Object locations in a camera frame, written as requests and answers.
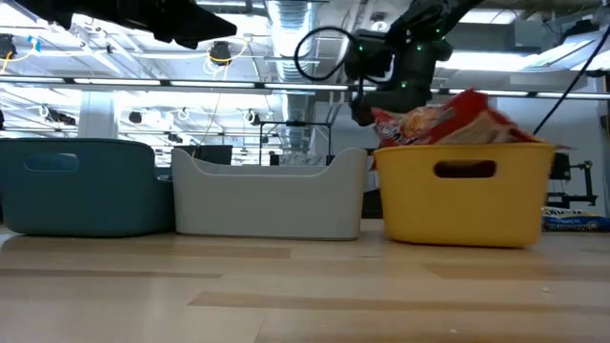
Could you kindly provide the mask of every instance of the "blue bin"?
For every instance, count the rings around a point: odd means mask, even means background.
[[[125,237],[174,230],[173,185],[151,147],[89,138],[0,139],[5,225],[45,236]]]

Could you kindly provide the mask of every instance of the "ventilation duct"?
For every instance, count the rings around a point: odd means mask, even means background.
[[[272,21],[271,35],[274,43],[274,54],[279,57],[293,57],[298,42],[315,26],[315,4],[308,1],[274,0],[267,1],[267,10]],[[301,46],[300,56],[307,57],[312,52],[313,41],[310,39]],[[307,82],[296,70],[294,62],[277,62],[277,75],[282,82]],[[313,64],[303,64],[303,70],[308,74],[313,72]],[[311,121],[307,115],[309,96],[301,94],[283,94],[282,111],[284,120]],[[304,151],[309,142],[305,138],[311,128],[306,131],[287,129],[291,150]]]

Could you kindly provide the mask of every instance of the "table surface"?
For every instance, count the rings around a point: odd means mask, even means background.
[[[610,342],[610,235],[527,250],[0,228],[0,343]]]

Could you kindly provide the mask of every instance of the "ceiling light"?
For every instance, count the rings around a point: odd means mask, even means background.
[[[384,21],[376,21],[375,23],[373,23],[373,25],[371,25],[371,30],[377,32],[385,32],[388,30],[388,27],[388,23]]]
[[[522,97],[527,95],[527,91],[478,91],[491,96],[517,96]]]
[[[59,77],[0,76],[0,82],[64,83]]]
[[[74,82],[77,84],[92,84],[92,85],[122,85],[122,86],[160,86],[159,80],[130,80],[130,79],[86,79],[76,78]]]
[[[266,89],[270,90],[306,90],[306,91],[346,91],[348,86],[339,85],[307,85],[307,84],[265,84]]]
[[[539,98],[559,99],[563,96],[562,92],[540,92],[536,95]],[[610,94],[603,93],[569,93],[566,99],[573,100],[610,100]]]
[[[177,87],[254,88],[253,82],[172,81]]]
[[[293,59],[293,57],[282,57],[282,56],[265,56],[263,58],[263,60],[265,62],[294,62],[295,61]],[[318,65],[318,64],[320,64],[320,60],[315,59],[315,58],[299,58],[298,63],[300,63],[302,65],[305,65],[305,64]]]

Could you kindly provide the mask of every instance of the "chip bag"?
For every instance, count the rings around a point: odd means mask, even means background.
[[[396,114],[372,109],[380,148],[424,144],[492,144],[541,142],[489,107],[486,94],[473,90],[440,108]]]

